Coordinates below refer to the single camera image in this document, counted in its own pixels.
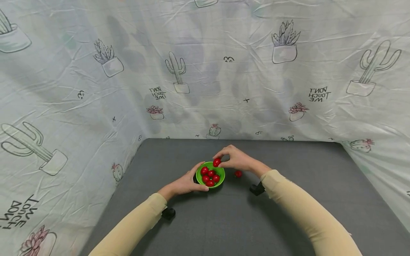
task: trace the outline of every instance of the green bowl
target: green bowl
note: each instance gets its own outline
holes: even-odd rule
[[[210,189],[213,189],[213,188],[219,187],[219,186],[222,184],[222,182],[225,180],[225,170],[224,170],[223,168],[221,168],[221,167],[214,167],[213,162],[203,163],[203,164],[198,168],[198,170],[196,170],[196,180],[197,180],[197,181],[199,182],[199,184],[201,184],[201,185],[205,185],[205,183],[202,181],[202,175],[201,175],[201,169],[202,169],[202,167],[204,167],[204,166],[208,167],[209,170],[214,170],[214,171],[216,172],[216,174],[218,174],[218,175],[221,177],[220,180],[219,180],[219,182],[218,182],[215,186],[209,187],[209,188],[210,188]]]

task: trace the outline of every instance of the cactus print fabric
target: cactus print fabric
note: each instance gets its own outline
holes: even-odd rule
[[[2,254],[75,255],[146,138],[340,143],[410,230],[407,1],[0,10]]]

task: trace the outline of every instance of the gray table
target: gray table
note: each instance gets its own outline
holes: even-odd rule
[[[339,144],[173,139],[144,141],[81,255],[149,195],[228,144],[310,193],[352,233],[364,256],[410,255],[410,234]],[[131,255],[315,255],[307,237],[266,193],[249,192],[256,177],[244,173],[236,179],[233,170],[226,172],[220,188],[170,201],[176,217],[161,219]]]

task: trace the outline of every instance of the beige sleeve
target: beige sleeve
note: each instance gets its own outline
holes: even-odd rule
[[[305,231],[317,256],[362,256],[346,229],[318,201],[277,170],[261,176],[269,195]]]
[[[166,200],[158,193],[151,195],[142,204],[125,216],[89,256],[128,256],[144,235],[161,218]]]

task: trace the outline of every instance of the red cherry tomato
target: red cherry tomato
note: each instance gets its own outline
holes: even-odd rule
[[[202,175],[202,176],[206,175],[206,174],[208,173],[208,171],[209,171],[208,167],[206,167],[206,166],[202,167],[202,169],[201,169],[201,175]]]
[[[221,179],[221,177],[220,177],[218,174],[215,174],[215,175],[212,177],[212,180],[213,180],[215,183],[218,183],[220,179]]]
[[[209,177],[212,177],[212,176],[214,176],[216,174],[216,172],[214,171],[214,170],[210,170],[209,172],[208,172],[208,176]]]
[[[241,171],[236,171],[234,172],[235,177],[240,178],[242,177],[242,172]]]
[[[211,179],[208,176],[202,176],[202,181],[206,184],[208,181],[210,181]]]
[[[214,167],[218,167],[220,163],[221,163],[221,159],[220,158],[215,158],[213,165],[214,165]]]
[[[205,185],[208,186],[208,187],[213,187],[213,186],[215,186],[215,182],[207,181],[207,183],[205,183]]]

